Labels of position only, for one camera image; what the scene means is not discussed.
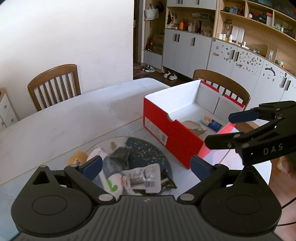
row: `white handbag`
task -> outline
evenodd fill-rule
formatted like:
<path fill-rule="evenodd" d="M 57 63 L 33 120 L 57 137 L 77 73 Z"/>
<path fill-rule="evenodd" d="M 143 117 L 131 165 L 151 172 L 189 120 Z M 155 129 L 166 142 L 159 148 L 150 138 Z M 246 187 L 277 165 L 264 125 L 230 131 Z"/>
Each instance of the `white handbag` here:
<path fill-rule="evenodd" d="M 152 4 L 149 4 L 149 8 L 144 10 L 145 21 L 159 18 L 158 8 L 153 8 Z"/>

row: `red box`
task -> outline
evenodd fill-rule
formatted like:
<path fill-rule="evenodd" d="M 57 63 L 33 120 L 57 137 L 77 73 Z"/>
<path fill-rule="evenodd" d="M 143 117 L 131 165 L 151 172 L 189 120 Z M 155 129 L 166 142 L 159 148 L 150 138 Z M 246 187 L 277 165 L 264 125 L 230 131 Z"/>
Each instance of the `red box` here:
<path fill-rule="evenodd" d="M 223 96 L 223 91 L 222 87 L 218 90 L 205 81 L 196 80 L 147 95 L 144 126 L 189 169 L 193 155 L 203 158 L 210 152 L 204 139 L 216 132 L 201 124 L 208 130 L 197 136 L 182 122 L 199 122 L 207 115 L 223 125 L 219 134 L 229 133 L 235 125 L 228 123 L 229 114 L 244 108 L 231 97 Z"/>

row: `wooden chair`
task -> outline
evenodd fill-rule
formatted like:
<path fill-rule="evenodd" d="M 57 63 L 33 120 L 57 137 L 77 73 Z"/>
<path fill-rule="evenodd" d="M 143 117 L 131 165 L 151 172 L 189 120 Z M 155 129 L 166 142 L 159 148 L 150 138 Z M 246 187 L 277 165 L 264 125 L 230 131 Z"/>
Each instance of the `wooden chair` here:
<path fill-rule="evenodd" d="M 49 69 L 36 76 L 28 84 L 28 90 L 38 111 L 81 95 L 77 66 L 64 64 Z"/>
<path fill-rule="evenodd" d="M 251 97 L 249 93 L 245 90 L 245 88 L 242 87 L 237 82 L 235 82 L 234 80 L 229 79 L 224 75 L 218 74 L 210 70 L 198 69 L 194 71 L 193 80 L 198 80 L 198 79 L 210 81 L 211 86 L 213 86 L 213 84 L 217 84 L 218 85 L 217 89 L 220 89 L 220 87 L 223 87 L 224 91 L 222 95 L 225 95 L 226 91 L 229 90 L 230 97 L 232 97 L 232 94 L 235 94 L 236 95 L 235 100 L 238 100 L 238 98 L 241 98 L 242 104 L 244 105 L 244 110 L 246 109 L 248 103 L 250 102 Z"/>

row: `sneaker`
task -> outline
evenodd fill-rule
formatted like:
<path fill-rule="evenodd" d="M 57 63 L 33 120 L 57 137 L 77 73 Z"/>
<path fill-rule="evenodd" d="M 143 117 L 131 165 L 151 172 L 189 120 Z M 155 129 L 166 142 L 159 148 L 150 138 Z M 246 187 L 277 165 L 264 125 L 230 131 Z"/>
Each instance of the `sneaker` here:
<path fill-rule="evenodd" d="M 169 77 L 169 80 L 176 80 L 178 79 L 178 76 L 176 76 L 175 74 L 172 74 L 170 77 Z"/>
<path fill-rule="evenodd" d="M 171 73 L 170 73 L 169 71 L 167 71 L 167 72 L 163 75 L 164 78 L 168 78 L 168 77 L 170 77 L 170 76 L 171 76 Z"/>
<path fill-rule="evenodd" d="M 147 65 L 145 68 L 143 68 L 142 70 L 144 70 L 145 72 L 155 72 L 156 69 L 151 67 L 150 65 Z"/>

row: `dining table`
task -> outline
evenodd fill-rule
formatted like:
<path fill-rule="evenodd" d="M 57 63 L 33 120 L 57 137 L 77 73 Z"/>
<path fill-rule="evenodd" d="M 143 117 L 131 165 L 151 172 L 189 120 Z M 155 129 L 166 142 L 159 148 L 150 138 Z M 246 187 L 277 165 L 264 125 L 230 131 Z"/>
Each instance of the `dining table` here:
<path fill-rule="evenodd" d="M 157 147 L 167 158 L 179 195 L 200 180 L 186 169 L 143 126 L 143 100 L 148 94 L 169 88 L 151 78 L 143 78 L 94 90 L 55 104 L 0 132 L 0 241 L 18 234 L 10 209 L 23 186 L 40 165 L 63 170 L 77 151 L 89 154 L 105 140 L 131 137 Z M 205 160 L 242 169 L 234 150 L 212 151 Z M 268 183 L 270 161 L 256 165 Z"/>

